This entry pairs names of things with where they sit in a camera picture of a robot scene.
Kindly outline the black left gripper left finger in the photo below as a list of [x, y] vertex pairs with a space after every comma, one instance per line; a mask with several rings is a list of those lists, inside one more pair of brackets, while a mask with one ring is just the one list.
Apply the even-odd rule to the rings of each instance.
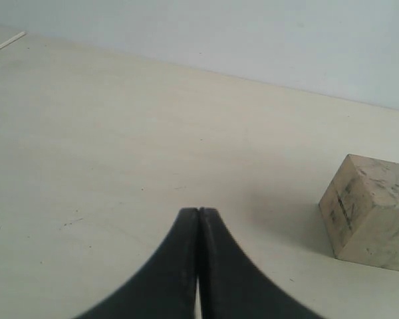
[[79, 318], [195, 318], [199, 211], [183, 208], [155, 253]]

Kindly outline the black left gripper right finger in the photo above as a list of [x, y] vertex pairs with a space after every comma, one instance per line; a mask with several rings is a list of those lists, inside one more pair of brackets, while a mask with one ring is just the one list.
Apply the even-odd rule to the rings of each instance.
[[268, 279], [237, 244], [217, 209], [199, 210], [198, 280], [203, 318], [317, 318]]

